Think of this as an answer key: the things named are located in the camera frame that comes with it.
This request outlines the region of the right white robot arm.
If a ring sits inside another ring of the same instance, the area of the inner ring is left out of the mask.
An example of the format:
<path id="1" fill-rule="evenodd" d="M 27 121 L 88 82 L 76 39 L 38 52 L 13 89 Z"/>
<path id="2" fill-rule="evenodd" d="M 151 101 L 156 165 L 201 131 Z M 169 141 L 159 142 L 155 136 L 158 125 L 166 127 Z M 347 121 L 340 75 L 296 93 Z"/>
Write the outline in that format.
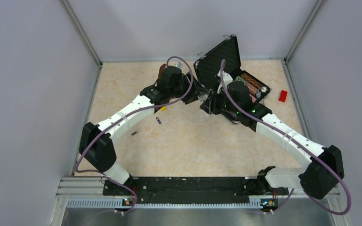
<path id="1" fill-rule="evenodd" d="M 299 168 L 270 166 L 261 170 L 257 187 L 263 194 L 270 194 L 279 187 L 304 190 L 315 199 L 324 198 L 344 178 L 342 153 L 334 145 L 325 147 L 311 141 L 283 123 L 268 107 L 253 102 L 245 86 L 234 81 L 223 89 L 207 90 L 200 95 L 200 108 L 208 113 L 229 113 L 242 125 L 261 134 L 289 153 Z"/>

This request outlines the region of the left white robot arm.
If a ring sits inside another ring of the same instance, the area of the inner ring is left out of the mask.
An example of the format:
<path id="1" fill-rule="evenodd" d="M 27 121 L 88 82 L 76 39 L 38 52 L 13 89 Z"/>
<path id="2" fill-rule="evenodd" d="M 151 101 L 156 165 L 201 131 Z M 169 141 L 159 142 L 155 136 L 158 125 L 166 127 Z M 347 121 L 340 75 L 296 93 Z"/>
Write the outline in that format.
<path id="1" fill-rule="evenodd" d="M 94 169 L 114 180 L 120 194 L 132 190 L 130 174 L 119 163 L 115 143 L 144 118 L 169 105 L 172 99 L 190 104 L 203 95 L 205 88 L 190 73 L 183 74 L 175 66 L 167 66 L 160 78 L 145 87 L 126 107 L 97 124 L 88 122 L 82 129 L 79 154 Z"/>

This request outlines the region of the black poker chip case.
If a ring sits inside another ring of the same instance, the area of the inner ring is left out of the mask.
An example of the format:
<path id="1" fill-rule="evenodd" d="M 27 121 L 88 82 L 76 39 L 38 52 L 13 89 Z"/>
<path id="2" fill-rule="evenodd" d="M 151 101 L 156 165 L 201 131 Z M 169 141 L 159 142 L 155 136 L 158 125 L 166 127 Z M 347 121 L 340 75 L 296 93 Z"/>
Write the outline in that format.
<path id="1" fill-rule="evenodd" d="M 195 61 L 194 69 L 199 83 L 206 89 L 217 89 L 221 83 L 218 73 L 224 59 L 226 64 L 223 72 L 229 74 L 233 81 L 243 82 L 253 102 L 263 102 L 271 88 L 242 68 L 237 36 L 231 34 L 224 37 L 221 43 Z"/>

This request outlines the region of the brown metronome with clear cover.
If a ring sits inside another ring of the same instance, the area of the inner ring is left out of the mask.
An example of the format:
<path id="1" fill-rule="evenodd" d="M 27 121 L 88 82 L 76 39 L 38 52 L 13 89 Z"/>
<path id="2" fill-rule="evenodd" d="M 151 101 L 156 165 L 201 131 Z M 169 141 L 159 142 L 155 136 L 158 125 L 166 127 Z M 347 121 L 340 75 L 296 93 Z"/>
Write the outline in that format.
<path id="1" fill-rule="evenodd" d="M 157 81 L 159 81 L 162 78 L 164 70 L 166 69 L 166 67 L 167 67 L 167 64 L 162 64 L 160 66 Z"/>

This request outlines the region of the red toy block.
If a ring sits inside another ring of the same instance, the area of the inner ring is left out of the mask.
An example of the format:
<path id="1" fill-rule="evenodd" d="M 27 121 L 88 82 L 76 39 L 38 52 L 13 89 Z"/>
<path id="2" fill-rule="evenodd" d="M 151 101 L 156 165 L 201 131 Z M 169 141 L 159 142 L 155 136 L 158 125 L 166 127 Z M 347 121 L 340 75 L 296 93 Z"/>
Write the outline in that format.
<path id="1" fill-rule="evenodd" d="M 286 90 L 282 90 L 281 92 L 280 92 L 280 95 L 279 95 L 279 101 L 280 102 L 286 102 L 286 99 L 287 99 L 287 96 L 288 96 L 288 92 L 286 91 Z"/>

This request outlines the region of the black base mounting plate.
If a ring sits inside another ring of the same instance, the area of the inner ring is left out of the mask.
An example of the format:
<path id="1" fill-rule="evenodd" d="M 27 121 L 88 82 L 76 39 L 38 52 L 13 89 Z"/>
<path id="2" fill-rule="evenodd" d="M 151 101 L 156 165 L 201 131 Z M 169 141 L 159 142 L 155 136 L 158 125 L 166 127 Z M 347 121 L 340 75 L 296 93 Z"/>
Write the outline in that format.
<path id="1" fill-rule="evenodd" d="M 136 193 L 139 204 L 244 204 L 253 195 L 288 195 L 250 177 L 133 177 L 125 187 L 105 181 L 104 196 Z"/>

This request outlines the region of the aluminium frame rail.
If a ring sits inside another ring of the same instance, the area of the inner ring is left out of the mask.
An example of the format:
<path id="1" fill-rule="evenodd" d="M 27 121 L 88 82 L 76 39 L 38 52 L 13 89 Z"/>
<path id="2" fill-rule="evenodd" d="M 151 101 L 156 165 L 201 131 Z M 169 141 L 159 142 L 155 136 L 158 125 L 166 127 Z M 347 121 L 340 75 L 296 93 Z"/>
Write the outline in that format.
<path id="1" fill-rule="evenodd" d="M 134 177 L 124 187 L 104 177 L 63 178 L 57 191 L 69 206 L 138 209 L 277 209 L 304 192 L 265 187 L 255 177 Z"/>

